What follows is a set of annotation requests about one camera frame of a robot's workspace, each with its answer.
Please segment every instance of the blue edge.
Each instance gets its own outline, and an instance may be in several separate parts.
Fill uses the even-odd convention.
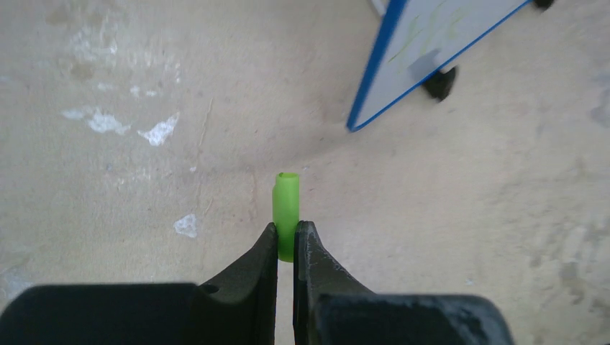
[[[391,106],[396,104],[396,102],[400,101],[404,96],[413,91],[416,87],[420,86],[423,82],[425,82],[430,76],[436,73],[437,70],[445,67],[449,64],[453,59],[457,58],[462,54],[465,50],[472,47],[476,42],[478,42],[481,38],[485,37],[489,32],[493,31],[493,29],[497,28],[500,24],[502,24],[505,20],[507,20],[510,16],[519,11],[523,6],[527,5],[531,0],[526,0],[523,4],[519,5],[515,10],[506,15],[506,17],[502,18],[501,21],[497,22],[495,25],[490,27],[487,31],[485,31],[481,36],[477,37],[476,40],[472,41],[469,45],[464,47],[462,50],[457,52],[457,54],[453,55],[449,60],[445,61],[441,66],[439,66],[436,70],[433,70],[426,78],[421,79],[417,84],[413,85],[409,90],[405,91],[402,95],[400,95],[397,99],[393,100],[390,104],[388,104],[385,108],[381,109],[377,114],[373,115],[370,119],[366,120],[365,123],[360,126],[355,126],[356,120],[358,119],[358,114],[364,105],[364,100],[368,95],[368,91],[370,85],[373,83],[373,79],[375,75],[377,75],[377,69],[379,69],[379,65],[381,64],[381,59],[386,54],[386,49],[388,48],[388,44],[392,39],[392,34],[394,33],[394,29],[399,22],[399,19],[402,15],[403,9],[406,8],[406,3],[408,0],[391,0],[388,8],[386,10],[386,15],[383,18],[383,22],[381,23],[381,28],[379,28],[379,33],[377,35],[377,40],[375,41],[375,45],[373,46],[373,52],[370,54],[370,58],[368,60],[368,64],[366,65],[366,69],[364,71],[364,76],[362,81],[360,82],[360,88],[356,93],[356,99],[354,100],[354,105],[352,106],[352,111],[350,112],[350,117],[347,119],[347,129],[350,132],[356,132],[362,129],[367,124],[371,123],[372,120],[377,119],[377,116],[381,115],[384,111],[388,110]]]

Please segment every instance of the concrete surface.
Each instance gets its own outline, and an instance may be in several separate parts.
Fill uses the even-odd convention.
[[[371,289],[484,295],[518,344],[608,343],[608,1],[519,12],[457,59],[446,101],[416,91],[348,134],[377,26],[364,0],[5,1],[1,304],[203,282],[296,171],[302,218]]]

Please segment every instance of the white board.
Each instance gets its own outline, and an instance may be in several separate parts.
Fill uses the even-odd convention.
[[[355,132],[529,0],[390,0],[356,94]]]

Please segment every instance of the green marker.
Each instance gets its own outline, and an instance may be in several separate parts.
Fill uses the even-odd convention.
[[[299,223],[299,174],[280,172],[272,192],[273,223],[278,230],[278,257],[294,261],[294,233]]]

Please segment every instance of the green object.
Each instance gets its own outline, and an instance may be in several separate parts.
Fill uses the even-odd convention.
[[[299,223],[299,174],[280,172],[272,192],[273,223],[278,231],[278,257],[294,261],[294,233]]]

